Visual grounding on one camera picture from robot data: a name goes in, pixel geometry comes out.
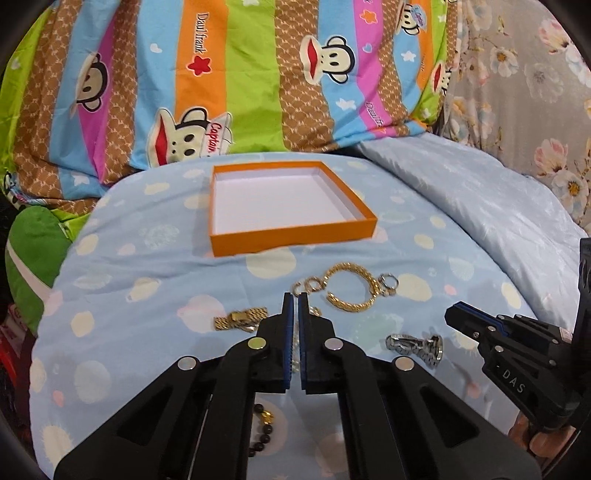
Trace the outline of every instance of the pillow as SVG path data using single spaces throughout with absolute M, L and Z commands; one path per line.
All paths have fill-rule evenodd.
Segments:
M 443 135 L 543 182 L 591 233 L 591 72 L 537 0 L 466 0 Z
M 33 333 L 71 244 L 59 220 L 45 207 L 24 209 L 12 224 L 5 252 L 8 284 Z

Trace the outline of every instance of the finger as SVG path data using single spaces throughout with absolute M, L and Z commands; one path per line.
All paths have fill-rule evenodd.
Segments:
M 529 421 L 521 412 L 517 415 L 514 425 L 508 433 L 508 437 L 513 440 L 520 448 L 527 450 L 530 438 L 528 435 Z
M 553 433 L 538 433 L 530 442 L 531 451 L 543 458 L 554 458 L 564 448 L 574 433 L 574 428 L 566 427 Z

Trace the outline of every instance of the beaded bracelet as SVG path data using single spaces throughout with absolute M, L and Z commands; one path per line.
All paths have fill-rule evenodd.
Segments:
M 255 442 L 252 447 L 248 449 L 248 456 L 254 457 L 257 452 L 262 452 L 265 449 L 265 445 L 271 441 L 271 433 L 273 433 L 274 416 L 270 411 L 266 411 L 265 407 L 261 403 L 256 403 L 254 406 L 254 412 L 261 416 L 263 422 L 262 435 L 259 437 L 258 442 Z

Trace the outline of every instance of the red star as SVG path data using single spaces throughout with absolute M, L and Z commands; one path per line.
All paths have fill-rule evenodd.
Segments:
M 212 71 L 212 68 L 209 66 L 209 62 L 212 59 L 203 59 L 199 55 L 195 55 L 193 59 L 193 63 L 187 65 L 189 70 L 192 70 L 196 77 L 201 75 L 202 73 L 209 73 Z

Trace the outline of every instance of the green pillow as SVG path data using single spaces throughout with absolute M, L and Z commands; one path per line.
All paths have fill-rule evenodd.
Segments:
M 45 207 L 24 209 L 12 224 L 5 252 L 8 284 L 33 333 L 71 244 L 59 220 Z

